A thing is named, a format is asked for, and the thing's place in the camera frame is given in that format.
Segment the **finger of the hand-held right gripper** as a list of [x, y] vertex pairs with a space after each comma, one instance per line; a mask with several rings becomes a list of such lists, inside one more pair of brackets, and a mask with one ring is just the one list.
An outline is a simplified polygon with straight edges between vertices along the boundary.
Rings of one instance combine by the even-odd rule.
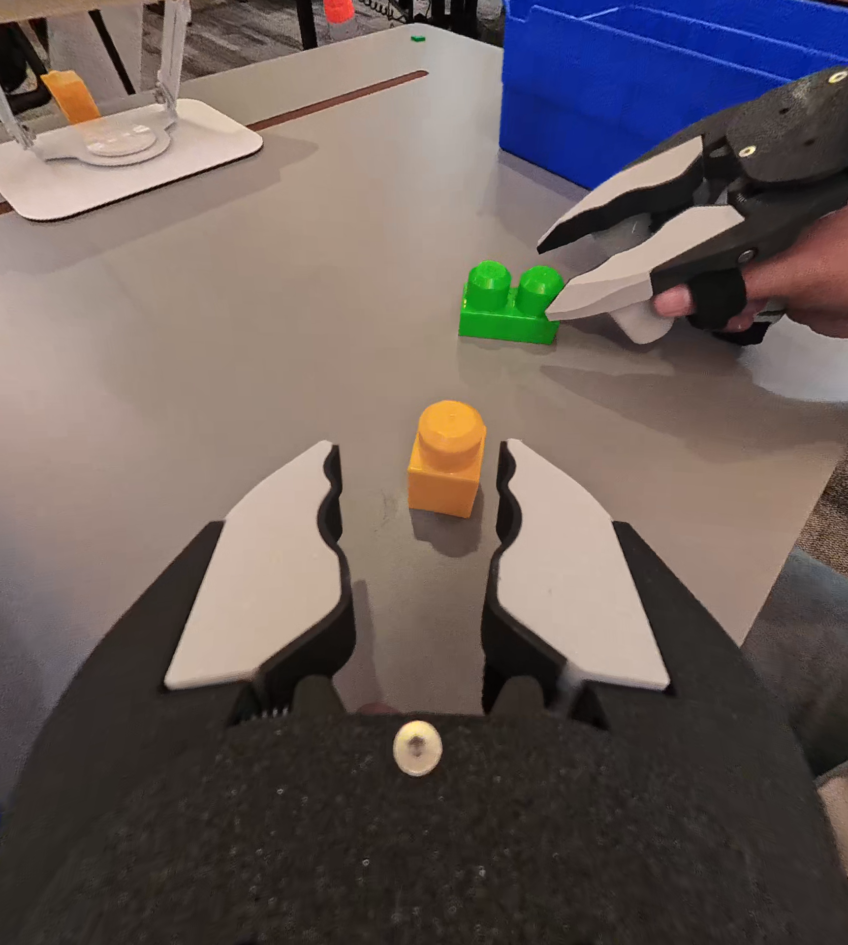
[[728, 204], [686, 209], [644, 242], [571, 279], [546, 317], [562, 322], [609, 315], [615, 324], [671, 324], [654, 312], [654, 271], [743, 220]]
[[693, 197], [706, 179], [707, 151], [703, 138], [696, 136], [619, 171], [548, 229], [537, 243], [538, 253], [584, 239], [603, 255], [626, 252], [653, 236], [654, 215], [667, 220], [686, 215], [661, 243], [663, 255], [703, 246], [710, 239], [710, 211], [694, 210]]

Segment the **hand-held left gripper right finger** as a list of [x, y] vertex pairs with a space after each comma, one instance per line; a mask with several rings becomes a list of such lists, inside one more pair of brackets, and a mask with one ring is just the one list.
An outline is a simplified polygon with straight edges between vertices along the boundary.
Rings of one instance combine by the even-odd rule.
[[615, 521], [581, 484], [520, 440], [501, 442], [499, 547], [480, 625], [491, 682], [543, 694], [585, 683], [662, 692], [670, 676]]

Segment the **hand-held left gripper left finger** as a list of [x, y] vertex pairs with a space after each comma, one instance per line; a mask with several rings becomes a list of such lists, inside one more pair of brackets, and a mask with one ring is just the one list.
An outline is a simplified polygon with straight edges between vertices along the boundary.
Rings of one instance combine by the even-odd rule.
[[165, 686], [188, 690], [274, 674], [333, 676], [355, 645], [339, 542], [337, 445], [318, 441], [227, 514], [174, 650]]

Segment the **green mega block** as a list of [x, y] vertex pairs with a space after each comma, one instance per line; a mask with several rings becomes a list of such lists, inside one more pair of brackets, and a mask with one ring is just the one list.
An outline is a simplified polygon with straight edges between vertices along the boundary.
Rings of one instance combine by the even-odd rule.
[[551, 321], [547, 311], [564, 287], [550, 266], [533, 266], [514, 280], [501, 263], [479, 262], [467, 276], [458, 336], [550, 346], [559, 322]]

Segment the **orange mega block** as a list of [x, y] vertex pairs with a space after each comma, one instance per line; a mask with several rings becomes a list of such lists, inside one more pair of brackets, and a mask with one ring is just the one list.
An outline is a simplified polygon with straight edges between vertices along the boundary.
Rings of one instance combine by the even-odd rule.
[[418, 419], [407, 469], [408, 508], [467, 519], [479, 488], [487, 430], [476, 408], [442, 400]]

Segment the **person's right hand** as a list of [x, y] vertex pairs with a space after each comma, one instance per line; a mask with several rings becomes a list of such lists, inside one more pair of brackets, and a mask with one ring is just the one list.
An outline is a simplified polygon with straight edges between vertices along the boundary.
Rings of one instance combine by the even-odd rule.
[[786, 251], [744, 269], [747, 301], [724, 331], [748, 331], [769, 301], [818, 335], [848, 339], [848, 205], [819, 219]]

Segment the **person's jeans leg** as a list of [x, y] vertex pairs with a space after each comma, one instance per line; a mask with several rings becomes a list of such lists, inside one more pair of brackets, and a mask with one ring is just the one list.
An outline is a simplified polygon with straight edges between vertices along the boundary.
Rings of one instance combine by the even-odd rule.
[[815, 778], [848, 762], [848, 577], [793, 549], [741, 649]]

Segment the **white board stand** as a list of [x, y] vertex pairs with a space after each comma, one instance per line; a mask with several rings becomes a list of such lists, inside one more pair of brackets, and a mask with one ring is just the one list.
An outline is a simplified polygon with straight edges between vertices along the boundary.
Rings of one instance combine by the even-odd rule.
[[[87, 2], [0, 2], [0, 25], [76, 14]], [[190, 2], [165, 2], [153, 102], [35, 131], [0, 83], [0, 203], [32, 222], [73, 219], [249, 158], [259, 133], [203, 101], [181, 98]]]

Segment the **orange plastic object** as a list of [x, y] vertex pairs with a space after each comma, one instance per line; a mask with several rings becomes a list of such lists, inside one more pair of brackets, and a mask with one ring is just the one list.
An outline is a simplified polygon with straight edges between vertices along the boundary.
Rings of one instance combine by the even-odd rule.
[[101, 112], [83, 78], [74, 70], [51, 70], [40, 77], [71, 125], [99, 120]]

